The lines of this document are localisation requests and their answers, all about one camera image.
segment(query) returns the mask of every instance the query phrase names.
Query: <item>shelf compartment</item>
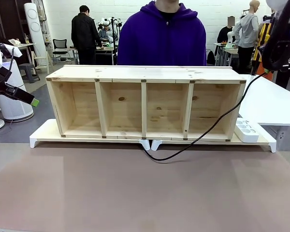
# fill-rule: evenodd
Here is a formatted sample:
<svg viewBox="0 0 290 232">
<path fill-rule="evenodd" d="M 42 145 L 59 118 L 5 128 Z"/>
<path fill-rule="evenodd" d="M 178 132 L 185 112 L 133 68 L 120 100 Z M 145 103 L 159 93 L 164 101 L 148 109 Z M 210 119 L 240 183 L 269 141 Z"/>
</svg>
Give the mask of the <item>shelf compartment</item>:
<svg viewBox="0 0 290 232">
<path fill-rule="evenodd" d="M 183 139 L 183 118 L 189 84 L 147 83 L 146 85 L 147 139 Z"/>
<path fill-rule="evenodd" d="M 101 138 L 95 83 L 47 82 L 61 136 Z"/>
<path fill-rule="evenodd" d="M 140 83 L 96 83 L 101 93 L 102 135 L 109 139 L 142 138 L 142 92 Z"/>
<path fill-rule="evenodd" d="M 243 95 L 240 84 L 195 84 L 192 95 L 188 140 L 204 134 Z M 201 141 L 222 141 L 232 138 L 238 109 L 224 117 Z"/>
</svg>

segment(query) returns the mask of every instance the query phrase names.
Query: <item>white cloth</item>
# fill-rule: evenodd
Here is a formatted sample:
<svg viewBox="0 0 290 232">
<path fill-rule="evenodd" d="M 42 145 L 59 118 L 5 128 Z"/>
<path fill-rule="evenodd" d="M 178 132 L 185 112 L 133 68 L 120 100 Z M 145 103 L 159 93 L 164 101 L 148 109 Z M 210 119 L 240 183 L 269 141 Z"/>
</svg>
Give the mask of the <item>white cloth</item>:
<svg viewBox="0 0 290 232">
<path fill-rule="evenodd" d="M 259 33 L 258 17 L 254 14 L 247 14 L 239 24 L 235 25 L 234 33 L 235 45 L 244 48 L 254 47 Z"/>
</svg>

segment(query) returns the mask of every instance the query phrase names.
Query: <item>gray stool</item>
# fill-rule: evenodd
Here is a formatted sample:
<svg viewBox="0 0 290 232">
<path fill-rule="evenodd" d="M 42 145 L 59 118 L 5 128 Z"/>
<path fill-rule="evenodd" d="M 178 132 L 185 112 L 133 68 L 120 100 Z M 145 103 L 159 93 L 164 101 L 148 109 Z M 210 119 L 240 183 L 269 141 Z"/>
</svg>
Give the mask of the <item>gray stool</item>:
<svg viewBox="0 0 290 232">
<path fill-rule="evenodd" d="M 24 70 L 26 72 L 26 76 L 27 76 L 26 80 L 29 80 L 30 83 L 34 83 L 35 79 L 39 79 L 40 80 L 38 74 L 34 78 L 33 78 L 32 74 L 31 74 L 31 69 L 35 70 L 35 67 L 34 67 L 33 64 L 20 64 L 18 66 L 18 68 L 19 68 L 19 70 Z"/>
</svg>

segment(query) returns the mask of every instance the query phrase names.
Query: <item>person in gray hoodie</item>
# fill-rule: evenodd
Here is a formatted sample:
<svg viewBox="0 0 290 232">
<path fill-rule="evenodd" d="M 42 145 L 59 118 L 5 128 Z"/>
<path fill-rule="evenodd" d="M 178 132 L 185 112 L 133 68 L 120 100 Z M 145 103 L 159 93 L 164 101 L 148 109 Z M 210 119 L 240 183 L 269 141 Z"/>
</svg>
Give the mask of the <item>person in gray hoodie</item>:
<svg viewBox="0 0 290 232">
<path fill-rule="evenodd" d="M 239 74 L 246 73 L 246 68 L 250 63 L 251 55 L 256 45 L 256 41 L 258 40 L 259 23 L 255 13 L 260 6 L 260 2 L 252 0 L 249 6 L 249 13 L 240 20 L 240 23 L 235 26 L 234 30 L 236 39 L 234 48 L 238 48 Z"/>
</svg>

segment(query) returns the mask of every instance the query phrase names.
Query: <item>white brick wall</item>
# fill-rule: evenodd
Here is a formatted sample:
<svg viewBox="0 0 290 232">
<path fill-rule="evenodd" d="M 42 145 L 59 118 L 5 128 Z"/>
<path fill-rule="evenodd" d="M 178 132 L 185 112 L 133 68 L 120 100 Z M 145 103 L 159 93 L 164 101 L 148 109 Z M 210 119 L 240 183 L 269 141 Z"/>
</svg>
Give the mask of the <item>white brick wall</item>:
<svg viewBox="0 0 290 232">
<path fill-rule="evenodd" d="M 81 5 L 90 8 L 90 16 L 96 22 L 102 17 L 121 18 L 125 22 L 130 15 L 138 12 L 150 0 L 43 0 L 47 22 L 53 39 L 68 39 L 71 42 L 71 20 L 78 14 Z M 205 25 L 207 32 L 207 48 L 214 50 L 220 29 L 227 24 L 228 16 L 239 20 L 241 10 L 249 8 L 250 0 L 181 0 L 187 8 L 199 13 L 198 17 Z M 271 12 L 265 0 L 257 12 L 259 22 L 265 14 Z"/>
</svg>

